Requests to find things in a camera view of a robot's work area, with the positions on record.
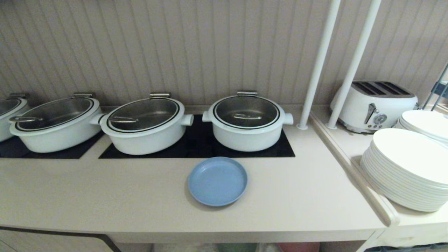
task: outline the white cabinet door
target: white cabinet door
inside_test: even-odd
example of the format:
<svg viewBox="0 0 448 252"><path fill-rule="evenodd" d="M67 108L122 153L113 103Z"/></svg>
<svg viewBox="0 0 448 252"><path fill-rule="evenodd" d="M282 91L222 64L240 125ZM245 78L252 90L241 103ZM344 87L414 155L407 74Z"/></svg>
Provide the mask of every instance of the white cabinet door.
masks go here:
<svg viewBox="0 0 448 252"><path fill-rule="evenodd" d="M120 252L96 237L0 230L2 252Z"/></svg>

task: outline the lid hinge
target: lid hinge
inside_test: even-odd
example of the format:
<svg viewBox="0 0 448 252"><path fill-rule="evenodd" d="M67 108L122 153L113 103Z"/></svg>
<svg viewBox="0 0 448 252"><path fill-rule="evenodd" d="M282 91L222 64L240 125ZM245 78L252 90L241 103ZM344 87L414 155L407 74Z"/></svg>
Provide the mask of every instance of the lid hinge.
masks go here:
<svg viewBox="0 0 448 252"><path fill-rule="evenodd" d="M238 91L237 96L257 96L257 91Z"/></svg>
<svg viewBox="0 0 448 252"><path fill-rule="evenodd" d="M171 93L152 93L149 94L150 98L170 98Z"/></svg>
<svg viewBox="0 0 448 252"><path fill-rule="evenodd" d="M72 98L93 98L95 93L73 93Z"/></svg>
<svg viewBox="0 0 448 252"><path fill-rule="evenodd" d="M8 98L27 98L28 97L28 93L11 93L9 94Z"/></svg>

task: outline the pot handle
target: pot handle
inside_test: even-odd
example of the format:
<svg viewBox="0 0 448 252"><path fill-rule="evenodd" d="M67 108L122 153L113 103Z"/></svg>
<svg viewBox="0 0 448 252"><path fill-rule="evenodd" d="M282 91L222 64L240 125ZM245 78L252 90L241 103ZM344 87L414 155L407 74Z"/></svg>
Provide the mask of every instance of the pot handle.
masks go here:
<svg viewBox="0 0 448 252"><path fill-rule="evenodd" d="M211 122L210 116L208 116L208 110L204 111L204 113L202 113L202 121L203 122Z"/></svg>
<svg viewBox="0 0 448 252"><path fill-rule="evenodd" d="M291 114L291 113L286 113L286 114L284 115L284 121L283 121L283 124L293 125L293 124L294 124L293 114Z"/></svg>
<svg viewBox="0 0 448 252"><path fill-rule="evenodd" d="M101 122L101 119L107 114L105 113L99 113L95 116L92 117L92 119L90 119L89 123L90 124L95 124L95 125L99 125Z"/></svg>
<svg viewBox="0 0 448 252"><path fill-rule="evenodd" d="M193 124L193 115L184 115L181 119L181 125L191 126Z"/></svg>

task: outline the stack of white plates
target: stack of white plates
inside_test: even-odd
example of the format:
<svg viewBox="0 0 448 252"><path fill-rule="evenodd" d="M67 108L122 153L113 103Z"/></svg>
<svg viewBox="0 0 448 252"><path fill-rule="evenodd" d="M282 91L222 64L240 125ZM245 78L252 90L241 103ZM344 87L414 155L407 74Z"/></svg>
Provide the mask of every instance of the stack of white plates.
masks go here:
<svg viewBox="0 0 448 252"><path fill-rule="evenodd" d="M448 201L448 149L409 130L375 132L361 167L390 200L433 212Z"/></svg>
<svg viewBox="0 0 448 252"><path fill-rule="evenodd" d="M444 114L426 110L406 111L395 128L418 132L448 146L448 117Z"/></svg>

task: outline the lid handle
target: lid handle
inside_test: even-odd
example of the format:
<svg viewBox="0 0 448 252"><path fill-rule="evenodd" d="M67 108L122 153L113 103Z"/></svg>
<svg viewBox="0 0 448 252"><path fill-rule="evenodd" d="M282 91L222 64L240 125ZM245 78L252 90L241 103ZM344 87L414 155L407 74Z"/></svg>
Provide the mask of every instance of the lid handle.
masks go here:
<svg viewBox="0 0 448 252"><path fill-rule="evenodd" d="M28 97L27 93L11 93L8 98L23 98L26 99Z"/></svg>
<svg viewBox="0 0 448 252"><path fill-rule="evenodd" d="M171 93L152 93L149 94L149 98L170 98Z"/></svg>
<svg viewBox="0 0 448 252"><path fill-rule="evenodd" d="M95 96L95 93L76 92L76 93L73 93L72 98L93 98L94 96Z"/></svg>
<svg viewBox="0 0 448 252"><path fill-rule="evenodd" d="M41 117L21 117L21 116L16 116L16 117L11 117L9 120L11 122L34 122L34 121L42 121L43 118L41 118Z"/></svg>
<svg viewBox="0 0 448 252"><path fill-rule="evenodd" d="M237 96L257 96L257 91L238 91Z"/></svg>
<svg viewBox="0 0 448 252"><path fill-rule="evenodd" d="M134 119L131 117L110 117L109 122L133 123L138 122L138 119Z"/></svg>
<svg viewBox="0 0 448 252"><path fill-rule="evenodd" d="M245 120L260 120L262 117L251 117L250 115L235 113L233 114L233 118L245 119Z"/></svg>

